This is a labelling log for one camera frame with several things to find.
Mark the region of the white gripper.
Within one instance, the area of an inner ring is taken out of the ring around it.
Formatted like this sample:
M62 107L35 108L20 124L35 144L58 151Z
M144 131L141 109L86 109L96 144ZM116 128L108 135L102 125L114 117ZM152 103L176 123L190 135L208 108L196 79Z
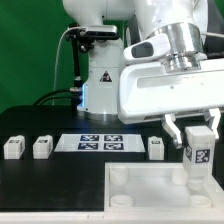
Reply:
M180 149L182 136L176 117L197 116L205 110L204 119L218 140L220 110L224 109L224 59L201 61L200 66L199 70L174 73L167 73L160 62L126 67L119 81L119 119L132 124L162 118L163 129Z

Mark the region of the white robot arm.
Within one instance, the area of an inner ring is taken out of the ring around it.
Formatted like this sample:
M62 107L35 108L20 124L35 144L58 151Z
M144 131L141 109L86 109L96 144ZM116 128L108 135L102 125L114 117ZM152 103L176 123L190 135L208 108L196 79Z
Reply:
M202 116L219 137L224 113L224 19L214 0L62 0L89 56L79 111L125 124Z

